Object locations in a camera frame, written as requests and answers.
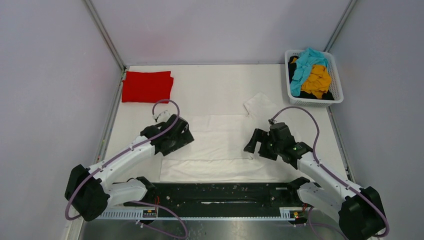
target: black cloth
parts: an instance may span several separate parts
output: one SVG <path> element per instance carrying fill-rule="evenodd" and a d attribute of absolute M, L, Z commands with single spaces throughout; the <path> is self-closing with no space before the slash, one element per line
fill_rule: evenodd
<path fill-rule="evenodd" d="M 293 62 L 293 60 L 295 58 L 298 59 L 299 57 L 298 56 L 291 56 L 290 59 L 288 60 L 288 63 L 287 63 L 288 64 L 288 66 L 287 66 L 288 67 L 288 80 L 289 80 L 290 83 L 292 83 L 293 75 L 295 74 L 296 67 L 297 67 L 296 63 L 291 63 L 291 62 Z M 297 96 L 296 98 L 301 98 L 301 99 L 318 99 L 314 94 L 307 93 L 305 91 L 301 91 L 300 92 L 300 95 Z M 331 100 L 331 101 L 334 101 L 333 94 L 330 91 L 324 93 L 322 95 L 322 98 L 321 99 L 322 100 Z"/>

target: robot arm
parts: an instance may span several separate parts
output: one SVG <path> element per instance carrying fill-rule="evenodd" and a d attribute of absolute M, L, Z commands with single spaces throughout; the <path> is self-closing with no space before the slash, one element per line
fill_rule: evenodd
<path fill-rule="evenodd" d="M 189 130 L 189 124 L 179 117 L 176 124 L 162 136 L 147 141 L 167 129 L 177 118 L 169 114 L 162 115 L 162 121 L 156 125 L 146 127 L 127 147 L 123 148 L 107 166 L 108 161 L 103 160 L 88 168 L 82 165 L 72 169 L 66 187 L 65 198 L 69 201 L 77 186 L 90 174 L 95 173 L 83 185 L 72 201 L 72 206 L 86 221 L 97 218 L 103 211 L 111 206 L 130 201 L 141 200 L 146 192 L 149 182 L 144 179 L 130 179 L 123 183 L 114 183 L 117 177 L 144 159 L 158 153 L 164 156 L 194 141 Z"/>
<path fill-rule="evenodd" d="M 258 128 L 254 130 L 245 152 L 254 153 L 256 143 L 260 142 L 259 156 L 274 161 L 280 156 L 284 162 L 311 177 L 316 183 L 298 178 L 301 182 L 296 189 L 299 199 L 334 219 L 350 240 L 368 239 L 384 229 L 385 223 L 378 213 L 354 192 L 365 196 L 384 215 L 380 195 L 374 188 L 362 188 L 330 167 L 325 167 L 325 171 L 315 161 L 313 149 L 304 142 L 296 142 L 286 124 L 271 120 L 270 124 L 269 132 Z M 342 179 L 348 187 L 340 184 L 329 172 Z"/>

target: white table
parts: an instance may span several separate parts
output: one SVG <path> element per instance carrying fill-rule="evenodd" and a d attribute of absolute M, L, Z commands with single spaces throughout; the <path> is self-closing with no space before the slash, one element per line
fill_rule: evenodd
<path fill-rule="evenodd" d="M 280 64 L 131 66 L 129 71 L 171 71 L 171 76 L 174 77 L 171 99 L 179 105 L 182 117 L 184 115 L 246 114 L 243 103 L 258 92 L 266 94 L 281 108 L 290 106 L 286 85 L 282 84 L 286 80 L 285 68 Z M 315 117 L 320 127 L 318 155 L 324 163 L 346 177 L 326 108 L 307 107 L 306 109 Z M 158 113 L 164 110 L 176 112 L 172 104 L 160 104 L 157 107 Z M 106 159 L 130 143 L 146 126 L 155 124 L 151 112 L 151 103 L 119 103 L 107 146 Z M 309 116 L 296 109 L 290 109 L 284 113 L 291 117 L 294 127 L 301 135 L 301 140 L 312 146 L 317 131 Z M 145 176 L 151 182 L 159 182 L 161 164 L 161 157 L 155 156 L 141 162 L 118 180 L 126 181 L 132 177 Z M 288 164 L 286 169 L 287 172 L 281 173 L 282 176 L 286 176 L 282 178 L 284 181 L 291 181 L 302 176 Z"/>

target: white cloth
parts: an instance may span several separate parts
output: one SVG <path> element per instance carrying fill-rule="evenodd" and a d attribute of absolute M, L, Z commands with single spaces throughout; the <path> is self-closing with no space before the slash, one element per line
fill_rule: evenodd
<path fill-rule="evenodd" d="M 280 109 L 259 92 L 244 103 L 246 115 L 183 116 L 194 141 L 167 155 L 162 161 L 161 182 L 279 182 L 299 176 L 284 163 L 243 152 L 255 128 L 269 130 L 268 119 Z M 292 120 L 281 115 L 299 142 Z"/>

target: blue cloth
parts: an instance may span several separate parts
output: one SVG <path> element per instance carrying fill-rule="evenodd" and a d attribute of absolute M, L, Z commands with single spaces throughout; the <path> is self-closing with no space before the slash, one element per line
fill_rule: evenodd
<path fill-rule="evenodd" d="M 320 51 L 308 47 L 305 51 L 299 54 L 299 59 L 296 60 L 296 70 L 290 83 L 290 92 L 293 97 L 298 97 L 301 94 L 301 86 L 306 82 L 311 74 L 313 65 L 324 65 L 328 68 L 329 61 Z"/>

